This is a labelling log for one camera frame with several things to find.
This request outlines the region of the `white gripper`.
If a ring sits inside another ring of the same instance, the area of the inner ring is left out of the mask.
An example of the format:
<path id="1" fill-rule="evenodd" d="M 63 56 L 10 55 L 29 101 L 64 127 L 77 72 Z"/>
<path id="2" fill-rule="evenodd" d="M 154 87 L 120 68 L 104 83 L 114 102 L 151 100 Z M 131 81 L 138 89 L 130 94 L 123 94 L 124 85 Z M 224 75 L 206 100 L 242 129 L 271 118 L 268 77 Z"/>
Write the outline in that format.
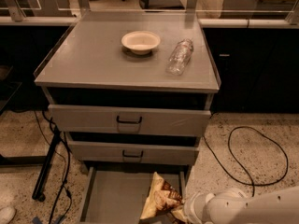
<path id="1" fill-rule="evenodd" d="M 186 200 L 183 212 L 191 224 L 207 224 L 211 221 L 207 205 L 214 197 L 213 193 L 201 194 L 197 192 Z"/>

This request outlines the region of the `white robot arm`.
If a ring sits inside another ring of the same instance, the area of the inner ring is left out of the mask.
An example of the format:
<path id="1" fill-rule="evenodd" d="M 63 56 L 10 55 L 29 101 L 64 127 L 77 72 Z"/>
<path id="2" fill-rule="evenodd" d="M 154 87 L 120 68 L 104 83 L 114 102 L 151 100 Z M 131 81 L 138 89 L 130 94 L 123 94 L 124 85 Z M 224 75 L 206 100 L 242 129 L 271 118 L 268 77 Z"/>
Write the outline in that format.
<path id="1" fill-rule="evenodd" d="M 299 224 L 299 187 L 255 197 L 237 188 L 195 193 L 183 211 L 192 224 Z"/>

